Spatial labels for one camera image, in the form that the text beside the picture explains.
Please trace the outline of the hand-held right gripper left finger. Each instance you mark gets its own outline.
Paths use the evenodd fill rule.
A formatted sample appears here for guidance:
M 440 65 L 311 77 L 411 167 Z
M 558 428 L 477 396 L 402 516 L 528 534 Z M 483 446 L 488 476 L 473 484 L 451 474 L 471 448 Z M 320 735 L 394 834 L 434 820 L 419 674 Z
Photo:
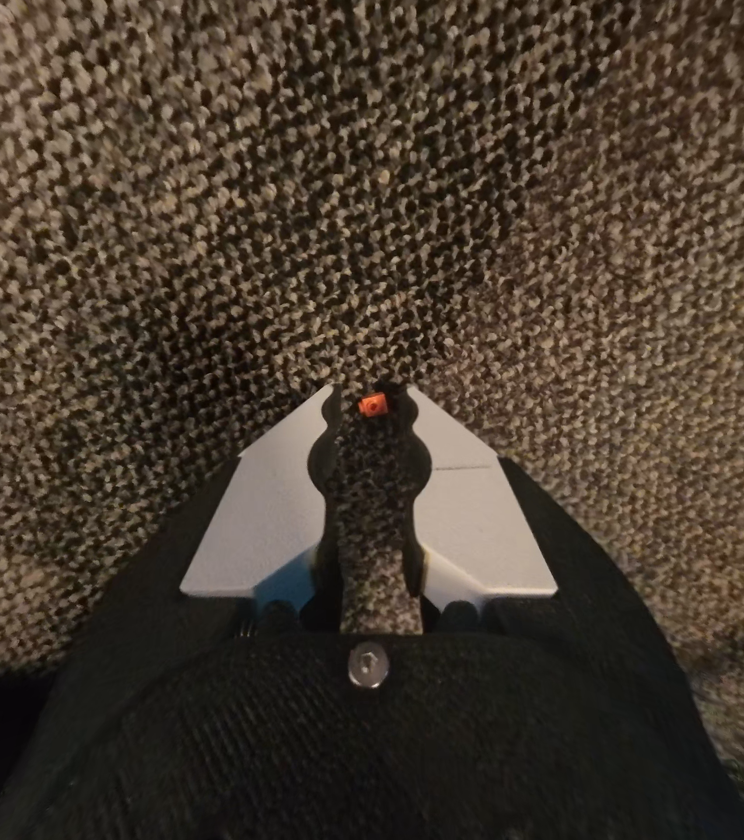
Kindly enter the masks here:
M 341 389 L 324 385 L 238 458 L 180 583 L 191 597 L 312 599 L 330 565 Z

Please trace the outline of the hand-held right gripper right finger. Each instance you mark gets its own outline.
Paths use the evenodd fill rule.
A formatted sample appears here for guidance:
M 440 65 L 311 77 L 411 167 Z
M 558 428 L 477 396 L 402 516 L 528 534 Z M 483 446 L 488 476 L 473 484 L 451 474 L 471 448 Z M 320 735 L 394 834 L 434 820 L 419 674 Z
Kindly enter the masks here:
M 430 472 L 413 504 L 419 593 L 434 607 L 543 598 L 557 584 L 493 449 L 413 385 L 412 432 Z

